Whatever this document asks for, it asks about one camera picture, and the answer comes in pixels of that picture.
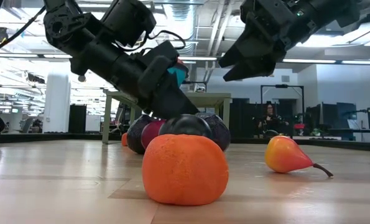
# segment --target wooden floor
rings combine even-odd
[[[334,173],[272,173],[263,145],[232,145],[228,188],[202,207],[161,205],[144,192],[142,156],[119,144],[0,145],[2,223],[370,223],[370,152],[302,146]]]

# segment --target white pillar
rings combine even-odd
[[[9,115],[9,132],[18,133],[21,130],[21,121],[23,118],[23,107],[12,107]]]
[[[70,114],[69,68],[53,68],[47,79],[45,94],[43,133],[68,132],[68,117]]]

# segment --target red yellow pear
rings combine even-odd
[[[293,139],[285,136],[275,136],[269,141],[265,152],[265,163],[279,173],[288,173],[313,166],[324,171],[329,177],[333,176],[321,165],[313,163]]]

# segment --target desk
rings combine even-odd
[[[219,114],[220,108],[223,106],[223,122],[229,128],[230,93],[185,93],[185,95],[198,108],[214,108],[215,114]],[[110,122],[112,99],[118,100],[131,107],[130,123],[132,124],[135,120],[135,110],[140,110],[136,105],[136,100],[122,92],[108,91],[106,92],[106,106],[104,109],[104,126],[107,127]],[[103,129],[102,142],[103,144],[109,143],[109,129]]]

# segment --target teal object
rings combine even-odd
[[[182,82],[186,79],[186,71],[181,70],[179,68],[175,67],[169,68],[168,72],[172,75],[177,76],[178,86],[182,85]]]

